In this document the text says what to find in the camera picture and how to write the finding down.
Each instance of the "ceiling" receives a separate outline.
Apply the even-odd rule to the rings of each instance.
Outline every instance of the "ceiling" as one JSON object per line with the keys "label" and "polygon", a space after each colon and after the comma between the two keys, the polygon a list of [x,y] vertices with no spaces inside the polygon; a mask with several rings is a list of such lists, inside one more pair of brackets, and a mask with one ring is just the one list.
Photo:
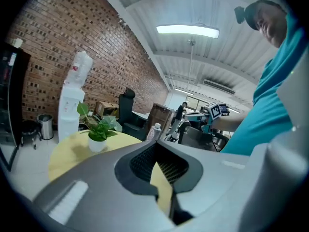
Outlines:
{"label": "ceiling", "polygon": [[[256,0],[108,0],[145,48],[167,86],[211,97],[240,111],[252,107],[263,67],[277,52],[259,32],[238,24],[234,8]],[[283,4],[282,0],[272,0]],[[218,28],[219,38],[159,34],[158,25],[202,24]],[[192,65],[191,45],[194,40]],[[234,95],[201,85],[209,79]]]}

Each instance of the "teal shirt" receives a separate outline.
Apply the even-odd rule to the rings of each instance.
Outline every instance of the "teal shirt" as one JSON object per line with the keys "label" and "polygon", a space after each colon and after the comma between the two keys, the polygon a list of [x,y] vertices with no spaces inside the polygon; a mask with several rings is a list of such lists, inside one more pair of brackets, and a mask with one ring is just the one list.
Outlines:
{"label": "teal shirt", "polygon": [[292,14],[286,16],[287,34],[270,60],[253,95],[253,109],[237,128],[222,152],[249,156],[253,148],[290,130],[292,123],[276,91],[305,51],[305,31]]}

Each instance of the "brick wall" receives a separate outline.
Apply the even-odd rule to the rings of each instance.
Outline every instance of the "brick wall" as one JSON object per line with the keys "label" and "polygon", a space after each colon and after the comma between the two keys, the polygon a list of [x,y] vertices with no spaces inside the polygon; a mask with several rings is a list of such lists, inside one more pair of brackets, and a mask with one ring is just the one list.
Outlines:
{"label": "brick wall", "polygon": [[146,113],[164,104],[168,90],[130,28],[106,0],[29,0],[8,34],[31,54],[23,89],[23,118],[48,113],[57,122],[63,81],[77,51],[94,60],[83,87],[84,102],[118,103],[126,87],[136,93],[133,109]]}

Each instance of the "metal trash can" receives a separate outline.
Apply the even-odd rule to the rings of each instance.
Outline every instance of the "metal trash can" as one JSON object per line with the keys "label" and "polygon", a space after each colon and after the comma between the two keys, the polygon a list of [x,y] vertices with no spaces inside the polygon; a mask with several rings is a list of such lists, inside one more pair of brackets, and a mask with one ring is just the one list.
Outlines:
{"label": "metal trash can", "polygon": [[41,114],[37,116],[37,121],[41,125],[41,135],[44,140],[52,139],[54,136],[53,132],[53,116],[48,114]]}

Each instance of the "white desk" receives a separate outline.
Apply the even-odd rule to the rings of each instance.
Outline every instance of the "white desk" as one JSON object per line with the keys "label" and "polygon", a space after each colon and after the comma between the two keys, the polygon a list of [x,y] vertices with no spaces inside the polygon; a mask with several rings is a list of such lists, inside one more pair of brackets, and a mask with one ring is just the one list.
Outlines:
{"label": "white desk", "polygon": [[141,113],[134,112],[134,111],[132,111],[132,112],[135,113],[136,115],[138,115],[138,116],[144,118],[144,119],[148,119],[148,115],[146,115],[146,114],[141,114]]}

